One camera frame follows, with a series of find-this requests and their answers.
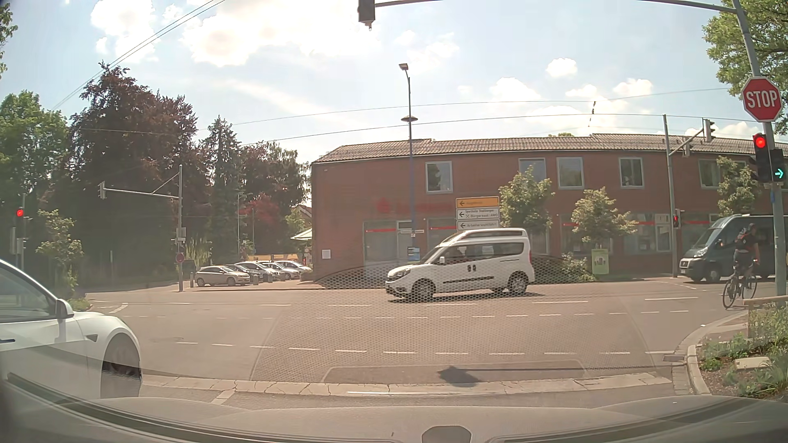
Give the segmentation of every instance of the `cyclist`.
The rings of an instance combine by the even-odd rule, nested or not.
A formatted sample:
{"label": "cyclist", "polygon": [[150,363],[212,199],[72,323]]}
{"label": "cyclist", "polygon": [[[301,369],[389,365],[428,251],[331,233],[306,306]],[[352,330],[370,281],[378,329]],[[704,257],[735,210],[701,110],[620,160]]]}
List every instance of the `cyclist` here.
{"label": "cyclist", "polygon": [[743,278],[747,278],[753,273],[753,264],[760,262],[760,250],[758,249],[758,240],[755,237],[757,231],[758,228],[755,226],[755,223],[750,223],[736,236],[734,268],[738,272],[734,275],[741,275]]}

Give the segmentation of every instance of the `sky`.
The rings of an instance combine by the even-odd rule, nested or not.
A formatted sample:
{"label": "sky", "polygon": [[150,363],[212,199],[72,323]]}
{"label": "sky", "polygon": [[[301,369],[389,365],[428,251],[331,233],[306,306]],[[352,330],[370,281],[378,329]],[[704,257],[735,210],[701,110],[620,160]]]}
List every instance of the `sky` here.
{"label": "sky", "polygon": [[4,48],[0,94],[27,89],[71,115],[86,106],[72,93],[99,62],[180,19],[121,66],[154,91],[184,95],[200,128],[221,116],[242,143],[279,140],[302,162],[344,144],[407,139],[400,63],[410,69],[414,138],[661,134],[662,114],[677,135],[694,134],[703,117],[715,136],[761,130],[716,79],[701,29],[710,10],[439,0],[377,8],[368,29],[357,0],[211,0],[186,17],[205,3],[13,0],[19,30]]}

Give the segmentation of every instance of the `street lamp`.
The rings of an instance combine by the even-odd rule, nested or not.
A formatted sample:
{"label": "street lamp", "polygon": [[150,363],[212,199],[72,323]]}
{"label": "street lamp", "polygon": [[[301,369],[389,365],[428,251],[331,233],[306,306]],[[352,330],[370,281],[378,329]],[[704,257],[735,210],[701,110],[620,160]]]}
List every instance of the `street lamp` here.
{"label": "street lamp", "polygon": [[414,197],[414,169],[413,169],[413,122],[416,117],[411,114],[411,76],[407,75],[407,63],[400,63],[400,69],[405,72],[407,78],[407,116],[402,117],[402,121],[407,122],[407,141],[411,146],[409,159],[411,161],[411,246],[416,246],[416,203]]}

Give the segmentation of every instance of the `dark gray van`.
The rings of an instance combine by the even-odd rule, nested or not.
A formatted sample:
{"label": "dark gray van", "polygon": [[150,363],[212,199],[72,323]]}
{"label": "dark gray van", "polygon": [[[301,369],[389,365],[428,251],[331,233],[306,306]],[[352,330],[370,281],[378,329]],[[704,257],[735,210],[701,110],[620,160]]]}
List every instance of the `dark gray van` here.
{"label": "dark gray van", "polygon": [[763,278],[775,272],[775,234],[771,215],[735,214],[719,218],[706,229],[678,263],[678,271],[692,281],[717,282],[734,271],[734,243],[739,232],[755,223],[758,227],[760,265],[756,272]]}

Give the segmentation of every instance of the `direction sign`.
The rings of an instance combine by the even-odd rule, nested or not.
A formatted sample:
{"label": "direction sign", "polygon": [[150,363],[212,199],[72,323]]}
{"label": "direction sign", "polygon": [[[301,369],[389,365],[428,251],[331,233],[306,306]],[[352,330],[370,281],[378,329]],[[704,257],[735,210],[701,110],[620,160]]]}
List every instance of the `direction sign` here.
{"label": "direction sign", "polygon": [[458,209],[457,220],[498,219],[500,209],[497,207],[479,207],[474,209]]}
{"label": "direction sign", "polygon": [[477,221],[457,221],[458,231],[467,231],[469,229],[492,229],[499,228],[500,222],[498,220],[477,220]]}
{"label": "direction sign", "polygon": [[463,209],[467,207],[497,207],[498,206],[498,196],[495,195],[493,197],[467,197],[462,199],[457,199],[457,209]]}

